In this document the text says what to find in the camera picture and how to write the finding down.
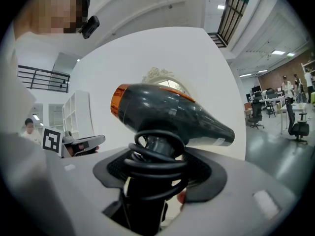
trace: brick wall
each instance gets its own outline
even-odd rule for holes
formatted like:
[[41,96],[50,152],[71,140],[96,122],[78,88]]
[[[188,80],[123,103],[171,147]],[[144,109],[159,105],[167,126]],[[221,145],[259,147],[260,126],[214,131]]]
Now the brick wall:
[[302,84],[306,87],[306,80],[304,78],[304,71],[301,63],[306,64],[311,56],[311,50],[307,50],[299,56],[295,57],[288,63],[279,66],[278,68],[258,77],[261,89],[267,88],[277,89],[280,88],[283,82],[283,75],[286,75],[287,79],[294,85],[294,74],[301,79]]

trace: black hair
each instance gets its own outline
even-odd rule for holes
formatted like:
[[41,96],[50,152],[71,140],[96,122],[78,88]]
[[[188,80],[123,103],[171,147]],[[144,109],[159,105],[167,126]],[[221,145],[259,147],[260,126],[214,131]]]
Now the black hair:
[[76,0],[76,4],[82,6],[82,15],[77,15],[75,25],[63,29],[64,33],[76,33],[83,26],[88,19],[90,3],[91,0]]
[[27,118],[25,120],[25,126],[28,124],[28,123],[34,123],[33,120],[31,118]]

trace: coiled black cord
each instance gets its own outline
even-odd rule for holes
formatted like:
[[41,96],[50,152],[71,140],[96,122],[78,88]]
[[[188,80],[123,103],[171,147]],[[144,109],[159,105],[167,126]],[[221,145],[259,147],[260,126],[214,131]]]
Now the coiled black cord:
[[133,153],[131,155],[132,160],[124,160],[126,175],[134,179],[164,181],[166,183],[181,179],[179,183],[171,186],[170,189],[166,191],[150,196],[137,197],[137,199],[141,201],[168,200],[186,188],[188,184],[188,164],[185,161],[175,160],[174,158],[141,146],[138,139],[141,136],[148,135],[165,137],[175,146],[175,149],[181,149],[182,151],[184,149],[184,144],[181,142],[181,139],[171,132],[163,130],[139,132],[135,135],[135,142],[137,144],[130,143],[129,148],[140,155]]

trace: hair dryer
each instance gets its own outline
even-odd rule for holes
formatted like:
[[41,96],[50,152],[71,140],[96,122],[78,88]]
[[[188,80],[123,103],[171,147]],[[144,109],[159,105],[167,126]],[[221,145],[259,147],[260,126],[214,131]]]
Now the hair dryer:
[[[165,201],[186,188],[189,179],[197,185],[196,181],[203,182],[210,176],[210,168],[201,161],[191,158],[189,167],[189,156],[186,161],[175,158],[184,153],[186,145],[228,146],[234,141],[234,132],[188,95],[161,85],[120,85],[112,97],[111,112],[136,133],[136,144],[129,144],[136,153],[120,161],[123,167],[119,170],[129,177],[125,193],[128,224],[134,232],[154,235],[167,210]],[[145,147],[140,137],[145,139]],[[192,166],[197,164],[199,170]],[[217,169],[218,183],[209,195],[188,191],[186,199],[204,201],[218,194],[226,174],[223,168]],[[172,186],[172,181],[179,179]]]

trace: railing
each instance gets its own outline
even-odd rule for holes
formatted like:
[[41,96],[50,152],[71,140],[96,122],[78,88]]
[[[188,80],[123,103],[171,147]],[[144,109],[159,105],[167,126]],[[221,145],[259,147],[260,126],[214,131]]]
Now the railing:
[[208,35],[211,37],[213,42],[219,47],[223,48],[226,47],[226,43],[222,40],[222,38],[217,33],[208,33]]
[[68,92],[69,74],[19,65],[18,77],[29,89]]
[[226,0],[218,35],[228,44],[240,23],[249,0]]

